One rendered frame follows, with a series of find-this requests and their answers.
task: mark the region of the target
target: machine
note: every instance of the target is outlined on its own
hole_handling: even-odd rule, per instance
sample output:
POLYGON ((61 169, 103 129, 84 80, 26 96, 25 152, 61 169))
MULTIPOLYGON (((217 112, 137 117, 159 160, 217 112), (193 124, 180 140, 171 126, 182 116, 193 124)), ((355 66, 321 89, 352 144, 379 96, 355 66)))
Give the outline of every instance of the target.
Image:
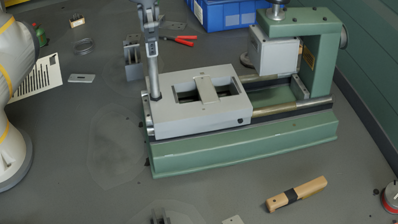
MULTIPOLYGON (((39 39, 32 25, 0 11, 0 106, 4 108, 39 58, 39 39)), ((0 192, 19 183, 33 160, 29 135, 0 112, 0 192)))
POLYGON ((158 74, 158 2, 130 1, 138 3, 145 33, 142 117, 154 179, 337 139, 330 88, 343 23, 330 10, 280 9, 290 0, 268 0, 273 7, 258 9, 259 25, 249 28, 248 57, 257 74, 238 76, 231 64, 158 74))

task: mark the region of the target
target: wooden handle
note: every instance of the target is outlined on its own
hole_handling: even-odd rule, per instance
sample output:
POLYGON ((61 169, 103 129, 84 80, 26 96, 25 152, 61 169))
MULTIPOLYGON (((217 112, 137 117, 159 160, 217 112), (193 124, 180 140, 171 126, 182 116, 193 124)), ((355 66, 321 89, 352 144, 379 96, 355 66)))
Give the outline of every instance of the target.
MULTIPOLYGON (((309 196, 312 196, 322 191, 327 184, 328 181, 326 180, 326 178, 324 176, 320 176, 316 179, 313 179, 307 183, 293 188, 294 192, 297 194, 297 198, 295 198, 294 201, 298 199, 306 199, 309 196)), ((278 209, 287 204, 289 204, 289 198, 284 192, 276 196, 270 197, 265 201, 265 205, 270 213, 275 212, 275 209, 278 209)))

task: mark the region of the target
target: wooden block with black band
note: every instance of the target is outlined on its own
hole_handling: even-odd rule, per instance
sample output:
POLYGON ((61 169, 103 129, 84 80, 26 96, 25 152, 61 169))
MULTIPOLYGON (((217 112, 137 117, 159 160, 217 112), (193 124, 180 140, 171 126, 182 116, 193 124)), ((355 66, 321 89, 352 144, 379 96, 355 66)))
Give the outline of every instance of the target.
POLYGON ((327 184, 328 181, 326 178, 324 176, 320 176, 311 180, 310 182, 304 183, 298 187, 289 189, 283 193, 268 198, 265 201, 265 205, 269 212, 273 213, 275 212, 275 209, 289 205, 298 199, 306 199, 309 196, 315 195, 316 193, 322 191, 327 184))

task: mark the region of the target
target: yellow stripe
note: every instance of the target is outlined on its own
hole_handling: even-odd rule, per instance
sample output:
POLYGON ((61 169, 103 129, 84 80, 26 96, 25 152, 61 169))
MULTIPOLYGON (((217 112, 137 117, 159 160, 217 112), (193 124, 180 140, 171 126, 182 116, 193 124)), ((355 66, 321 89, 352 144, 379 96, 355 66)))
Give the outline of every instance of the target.
POLYGON ((8 89, 9 89, 9 99, 13 96, 13 84, 11 83, 11 79, 9 74, 7 73, 6 69, 0 64, 0 72, 3 74, 5 81, 7 81, 8 89))
POLYGON ((6 138, 7 134, 9 133, 9 128, 10 128, 10 122, 7 119, 7 127, 5 127, 5 131, 4 131, 3 135, 0 137, 0 144, 4 141, 4 139, 6 138))
POLYGON ((8 22, 6 22, 2 27, 0 27, 0 34, 2 34, 4 31, 6 31, 7 28, 10 27, 11 24, 13 24, 14 21, 15 21, 15 18, 14 18, 14 16, 13 16, 13 17, 11 17, 11 18, 9 19, 8 22))

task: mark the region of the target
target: red handle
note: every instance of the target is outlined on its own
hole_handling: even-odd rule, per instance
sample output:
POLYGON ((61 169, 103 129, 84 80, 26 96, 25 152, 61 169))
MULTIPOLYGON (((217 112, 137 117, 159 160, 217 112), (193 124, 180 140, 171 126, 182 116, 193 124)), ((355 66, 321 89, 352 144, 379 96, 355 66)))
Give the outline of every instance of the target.
POLYGON ((177 38, 180 38, 183 40, 196 40, 196 39, 198 39, 198 36, 177 36, 177 38))
POLYGON ((183 39, 179 39, 179 38, 176 38, 175 42, 178 42, 178 43, 183 44, 183 45, 188 45, 190 47, 194 46, 194 43, 186 41, 186 40, 183 40, 183 39))

